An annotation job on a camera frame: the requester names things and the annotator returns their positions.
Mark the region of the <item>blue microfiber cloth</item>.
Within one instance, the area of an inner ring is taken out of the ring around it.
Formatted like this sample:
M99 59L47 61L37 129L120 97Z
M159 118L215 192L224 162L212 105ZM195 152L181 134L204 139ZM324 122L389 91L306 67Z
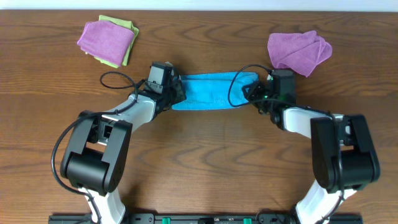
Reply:
M173 110L225 110L248 101L242 87L259 80L254 72L224 72L184 75L181 77L187 99L172 106Z

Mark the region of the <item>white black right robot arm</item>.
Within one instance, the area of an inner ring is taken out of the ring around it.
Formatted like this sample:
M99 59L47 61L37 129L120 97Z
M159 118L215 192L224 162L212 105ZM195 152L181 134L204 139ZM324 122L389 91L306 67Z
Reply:
M242 91L248 103L268 114L279 129L311 140L315 181L310 190L289 213L269 215L261 223L362 223L360 215L337 210L381 174L366 118L298 105L290 70L271 70L266 81L246 85Z

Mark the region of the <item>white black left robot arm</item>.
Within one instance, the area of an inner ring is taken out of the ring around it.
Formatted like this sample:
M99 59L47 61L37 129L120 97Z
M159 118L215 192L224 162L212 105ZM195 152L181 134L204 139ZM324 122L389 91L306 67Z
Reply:
M118 185L124 173L131 134L158 114L186 99L178 71L169 62L153 62L148 78L131 83L133 92L117 107L104 112L82 111L64 130L70 139L55 179L71 183L66 189L83 195L91 212L52 215L49 223L129 223Z

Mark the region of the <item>crumpled purple cloth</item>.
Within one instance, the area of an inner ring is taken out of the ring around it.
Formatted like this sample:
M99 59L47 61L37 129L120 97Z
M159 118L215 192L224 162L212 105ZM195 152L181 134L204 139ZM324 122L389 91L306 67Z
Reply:
M291 34L273 33L269 36L267 49L274 68L290 68L305 77L309 77L333 53L332 46L315 30Z

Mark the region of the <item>green folded cloth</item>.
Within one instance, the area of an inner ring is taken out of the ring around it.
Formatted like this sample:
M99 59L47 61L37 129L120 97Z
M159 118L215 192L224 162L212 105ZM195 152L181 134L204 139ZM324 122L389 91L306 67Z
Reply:
M139 29L131 21L100 15L87 22L78 41L81 50L114 68L126 66Z

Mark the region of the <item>folded purple cloth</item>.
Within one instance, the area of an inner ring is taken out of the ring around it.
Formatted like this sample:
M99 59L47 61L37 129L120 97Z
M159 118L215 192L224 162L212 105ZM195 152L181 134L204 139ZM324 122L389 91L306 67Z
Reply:
M88 22L77 45L82 51L120 67L135 34L110 21Z

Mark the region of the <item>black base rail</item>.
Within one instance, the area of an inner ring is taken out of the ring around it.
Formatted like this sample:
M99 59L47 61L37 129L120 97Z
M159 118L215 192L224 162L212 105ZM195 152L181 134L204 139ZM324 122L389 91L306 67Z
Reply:
M50 215L49 224L92 223L86 215ZM156 215L133 213L125 215L122 224L283 224L299 223L293 215L284 212L266 211L258 215ZM363 224L361 215L333 215L331 224Z

